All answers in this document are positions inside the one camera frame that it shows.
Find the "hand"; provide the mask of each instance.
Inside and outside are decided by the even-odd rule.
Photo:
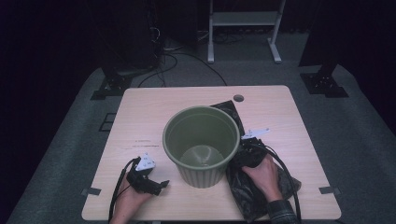
[[[258,166],[254,168],[244,166],[242,170],[262,191],[268,203],[283,199],[277,184],[277,167],[271,155],[267,154]]]
[[[128,173],[125,174],[120,185],[114,215],[110,220],[111,224],[128,223],[137,209],[152,196],[149,193],[141,193],[134,190],[126,179],[127,175]]]

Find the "white shelf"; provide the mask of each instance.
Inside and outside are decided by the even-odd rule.
[[[275,25],[276,11],[213,12],[213,26]]]

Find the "green bucket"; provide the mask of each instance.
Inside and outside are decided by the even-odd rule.
[[[194,106],[175,114],[163,130],[163,148],[183,179],[204,189],[216,185],[239,146],[236,123],[211,106]]]

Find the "wooden table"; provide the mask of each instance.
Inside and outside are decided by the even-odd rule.
[[[303,219],[337,219],[340,208],[332,193],[319,188],[329,182],[306,131],[290,91],[285,86],[235,86],[129,89],[108,137],[92,188],[82,211],[86,220],[107,220],[108,207],[121,169],[147,152],[156,162],[149,178],[170,180],[158,197],[153,197],[135,215],[136,220],[243,220],[224,176],[214,187],[197,189],[186,184],[163,150],[163,128],[176,112],[194,105],[214,105],[232,100],[245,130],[269,128],[259,138],[286,163],[292,176],[302,181],[298,191]]]

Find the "dark background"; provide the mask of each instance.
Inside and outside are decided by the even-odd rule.
[[[162,8],[157,8],[162,15],[163,31],[181,41],[190,33],[177,36],[180,29],[175,27],[204,30],[208,12],[208,1],[188,6],[182,2],[185,1],[167,0],[162,2]],[[215,2],[217,10],[274,6],[254,0]],[[281,31],[310,32],[301,65],[322,64],[327,47],[335,47],[339,63],[355,76],[362,91],[395,132],[394,8],[394,3],[385,0],[364,3],[289,0]],[[102,66],[98,60],[102,51],[85,1],[6,0],[1,1],[0,10],[0,222],[5,222],[82,84],[93,70]],[[171,12],[188,19],[180,22],[167,17]]]

